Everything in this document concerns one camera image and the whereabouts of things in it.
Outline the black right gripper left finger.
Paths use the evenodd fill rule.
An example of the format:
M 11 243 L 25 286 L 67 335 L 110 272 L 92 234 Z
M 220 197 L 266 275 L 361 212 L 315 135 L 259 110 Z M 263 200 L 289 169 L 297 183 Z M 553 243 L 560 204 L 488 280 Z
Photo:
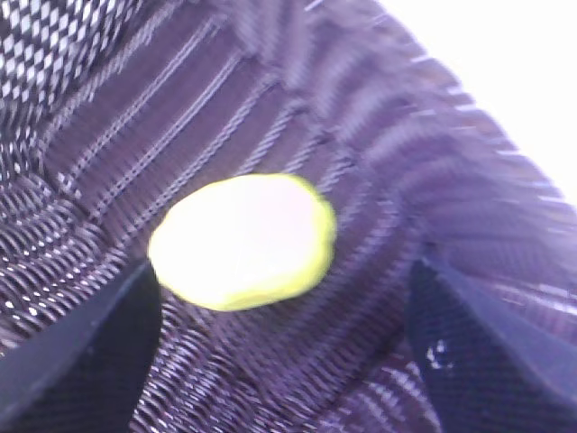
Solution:
M 160 328 L 160 285 L 140 260 L 2 359 L 1 430 L 128 431 Z

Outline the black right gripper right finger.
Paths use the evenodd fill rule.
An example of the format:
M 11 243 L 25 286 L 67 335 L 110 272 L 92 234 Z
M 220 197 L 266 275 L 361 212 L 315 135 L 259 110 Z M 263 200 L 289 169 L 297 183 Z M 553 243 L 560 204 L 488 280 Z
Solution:
M 444 432 L 574 432 L 576 348 L 439 263 L 408 277 L 408 341 Z

